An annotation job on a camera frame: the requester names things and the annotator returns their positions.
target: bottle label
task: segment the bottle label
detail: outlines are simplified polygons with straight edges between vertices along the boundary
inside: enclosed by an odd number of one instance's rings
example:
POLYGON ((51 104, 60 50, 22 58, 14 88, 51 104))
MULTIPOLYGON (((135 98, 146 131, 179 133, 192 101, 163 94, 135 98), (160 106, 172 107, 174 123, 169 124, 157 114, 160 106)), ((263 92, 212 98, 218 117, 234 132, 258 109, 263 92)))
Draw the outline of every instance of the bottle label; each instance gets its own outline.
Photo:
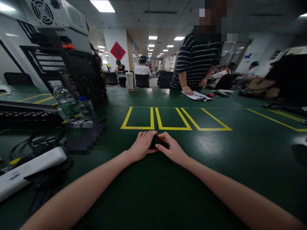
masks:
POLYGON ((77 104, 61 107, 67 117, 71 117, 80 113, 80 108, 77 104))

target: black shirt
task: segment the black shirt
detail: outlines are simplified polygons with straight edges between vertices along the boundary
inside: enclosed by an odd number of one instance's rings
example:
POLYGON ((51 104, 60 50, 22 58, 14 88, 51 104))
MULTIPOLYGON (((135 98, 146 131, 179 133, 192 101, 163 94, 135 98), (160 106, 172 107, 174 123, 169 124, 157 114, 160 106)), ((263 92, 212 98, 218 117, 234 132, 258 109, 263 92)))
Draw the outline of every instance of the black shirt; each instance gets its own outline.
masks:
POLYGON ((194 30, 185 38, 180 48, 171 86, 181 88, 179 73, 186 71, 189 87, 197 87, 211 65, 221 62, 224 42, 194 42, 194 30))

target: red diamond sign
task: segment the red diamond sign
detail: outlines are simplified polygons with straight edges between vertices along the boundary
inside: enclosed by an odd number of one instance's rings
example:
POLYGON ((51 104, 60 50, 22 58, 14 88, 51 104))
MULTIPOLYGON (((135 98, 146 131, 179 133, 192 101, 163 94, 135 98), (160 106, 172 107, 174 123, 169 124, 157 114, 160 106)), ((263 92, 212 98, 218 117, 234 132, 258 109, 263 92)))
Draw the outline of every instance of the red diamond sign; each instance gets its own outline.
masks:
POLYGON ((123 56, 125 55, 126 51, 124 51, 124 49, 117 42, 115 42, 115 44, 112 47, 110 53, 113 54, 113 56, 116 59, 121 60, 123 58, 123 56))

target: cooling fan grille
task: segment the cooling fan grille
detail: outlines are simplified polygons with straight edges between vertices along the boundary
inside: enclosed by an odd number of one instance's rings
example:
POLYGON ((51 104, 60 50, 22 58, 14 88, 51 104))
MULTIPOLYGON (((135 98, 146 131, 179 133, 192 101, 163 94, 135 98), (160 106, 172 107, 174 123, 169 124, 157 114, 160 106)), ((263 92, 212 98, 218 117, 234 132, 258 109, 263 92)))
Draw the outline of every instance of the cooling fan grille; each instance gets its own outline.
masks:
POLYGON ((43 0, 32 0, 32 9, 36 17, 44 24, 51 25, 53 23, 53 14, 47 3, 43 0))

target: white thermos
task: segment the white thermos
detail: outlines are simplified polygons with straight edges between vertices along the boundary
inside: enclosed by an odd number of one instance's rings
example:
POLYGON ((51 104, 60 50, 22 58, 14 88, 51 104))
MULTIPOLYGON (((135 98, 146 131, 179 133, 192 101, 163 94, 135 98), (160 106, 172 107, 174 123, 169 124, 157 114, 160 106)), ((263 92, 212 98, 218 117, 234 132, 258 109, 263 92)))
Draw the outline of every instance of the white thermos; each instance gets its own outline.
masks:
POLYGON ((128 91, 133 91, 133 73, 126 73, 128 91))

